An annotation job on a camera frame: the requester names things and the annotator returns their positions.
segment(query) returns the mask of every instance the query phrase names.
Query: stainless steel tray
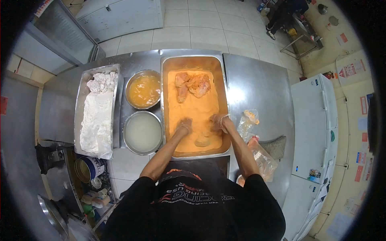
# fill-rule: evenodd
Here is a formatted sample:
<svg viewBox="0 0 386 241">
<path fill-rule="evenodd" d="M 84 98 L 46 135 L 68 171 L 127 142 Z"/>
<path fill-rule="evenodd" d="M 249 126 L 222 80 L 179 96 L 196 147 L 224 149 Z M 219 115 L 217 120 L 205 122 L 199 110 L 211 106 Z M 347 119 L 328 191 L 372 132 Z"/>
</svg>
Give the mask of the stainless steel tray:
<svg viewBox="0 0 386 241">
<path fill-rule="evenodd" d="M 117 83 L 115 84 L 113 106 L 111 109 L 111 150 L 113 150 L 113 128 L 114 128 L 114 108 L 115 97 L 117 95 L 117 87 L 119 80 L 120 64 L 111 64 L 94 69 L 86 70 L 82 73 L 80 84 L 78 88 L 78 95 L 76 97 L 75 104 L 75 117 L 74 117 L 74 149 L 75 153 L 87 155 L 90 157 L 98 157 L 97 153 L 86 152 L 80 147 L 80 130 L 82 129 L 83 113 L 85 110 L 86 96 L 90 94 L 90 89 L 87 87 L 87 82 L 93 78 L 96 73 L 110 73 L 114 71 L 117 73 Z"/>
<path fill-rule="evenodd" d="M 162 116 L 162 134 L 163 144 L 171 138 L 169 135 L 169 108 L 168 108 L 168 73 L 180 69 L 204 69 L 210 70 L 214 77 L 214 84 L 218 94 L 219 112 L 230 114 L 230 106 L 227 99 L 228 87 L 225 79 L 224 65 L 221 55 L 184 55 L 176 57 L 161 58 L 161 116 Z M 204 152 L 174 152 L 173 160 L 183 159 L 202 159 L 230 155 L 230 136 L 223 133 L 223 145 L 220 148 Z"/>
</svg>

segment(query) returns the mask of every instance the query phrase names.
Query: person standing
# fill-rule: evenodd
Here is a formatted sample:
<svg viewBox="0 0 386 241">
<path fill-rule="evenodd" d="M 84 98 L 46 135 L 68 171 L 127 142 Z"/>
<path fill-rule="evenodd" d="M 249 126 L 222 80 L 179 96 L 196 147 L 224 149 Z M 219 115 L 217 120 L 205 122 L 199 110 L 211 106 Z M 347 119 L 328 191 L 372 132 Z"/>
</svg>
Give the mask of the person standing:
<svg viewBox="0 0 386 241">
<path fill-rule="evenodd" d="M 271 39 L 276 40 L 276 31 L 283 27 L 284 24 L 289 23 L 295 12 L 303 15 L 308 10 L 307 3 L 311 3 L 311 0 L 284 0 L 266 25 L 267 35 Z"/>
</svg>

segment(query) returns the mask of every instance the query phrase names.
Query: orange breading flour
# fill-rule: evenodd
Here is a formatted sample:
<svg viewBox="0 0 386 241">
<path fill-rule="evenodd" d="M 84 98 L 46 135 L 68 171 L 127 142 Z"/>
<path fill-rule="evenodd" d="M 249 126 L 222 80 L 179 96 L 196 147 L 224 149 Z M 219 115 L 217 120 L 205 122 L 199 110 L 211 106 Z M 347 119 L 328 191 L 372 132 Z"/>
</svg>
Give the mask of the orange breading flour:
<svg viewBox="0 0 386 241">
<path fill-rule="evenodd" d="M 187 72 L 188 75 L 207 74 L 209 76 L 210 90 L 201 98 L 196 98 L 188 93 L 184 103 L 177 101 L 177 88 L 175 85 L 176 74 Z M 170 71 L 168 74 L 168 103 L 169 103 L 169 133 L 173 136 L 180 119 L 188 117 L 192 119 L 192 133 L 184 137 L 176 148 L 176 152 L 200 152 L 219 148 L 222 138 L 218 132 L 211 132 L 212 124 L 209 117 L 218 114 L 218 99 L 216 87 L 213 83 L 213 74 L 210 71 Z M 197 147 L 195 140 L 202 133 L 209 132 L 210 145 Z"/>
</svg>

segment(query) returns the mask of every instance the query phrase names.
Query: white batter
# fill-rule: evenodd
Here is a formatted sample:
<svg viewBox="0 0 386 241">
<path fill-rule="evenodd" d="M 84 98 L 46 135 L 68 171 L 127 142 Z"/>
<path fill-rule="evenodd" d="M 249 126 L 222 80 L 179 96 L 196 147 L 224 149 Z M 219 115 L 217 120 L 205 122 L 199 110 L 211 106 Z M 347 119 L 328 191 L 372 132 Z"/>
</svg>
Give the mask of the white batter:
<svg viewBox="0 0 386 241">
<path fill-rule="evenodd" d="M 91 93 L 86 96 L 80 147 L 105 159 L 110 159 L 112 155 L 111 111 L 116 82 L 115 72 L 94 74 L 94 80 L 87 82 Z"/>
<path fill-rule="evenodd" d="M 162 129 L 154 116 L 139 113 L 127 123 L 125 134 L 126 140 L 134 149 L 149 152 L 159 144 Z"/>
</svg>

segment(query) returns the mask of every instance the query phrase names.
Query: white tile floor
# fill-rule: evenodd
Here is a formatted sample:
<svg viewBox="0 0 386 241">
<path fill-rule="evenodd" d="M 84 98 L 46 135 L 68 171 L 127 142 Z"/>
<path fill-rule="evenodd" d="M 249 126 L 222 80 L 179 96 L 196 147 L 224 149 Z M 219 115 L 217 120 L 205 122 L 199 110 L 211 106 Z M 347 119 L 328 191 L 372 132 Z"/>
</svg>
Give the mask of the white tile floor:
<svg viewBox="0 0 386 241">
<path fill-rule="evenodd" d="M 282 66 L 289 83 L 299 82 L 299 61 L 281 53 L 289 44 L 284 32 L 272 40 L 266 34 L 269 21 L 257 12 L 259 0 L 165 0 L 164 28 L 127 34 L 100 43 L 107 57 L 154 49 L 211 49 L 238 54 Z M 139 177 L 149 156 L 127 149 L 114 149 L 109 163 L 116 195 L 127 190 Z"/>
</svg>

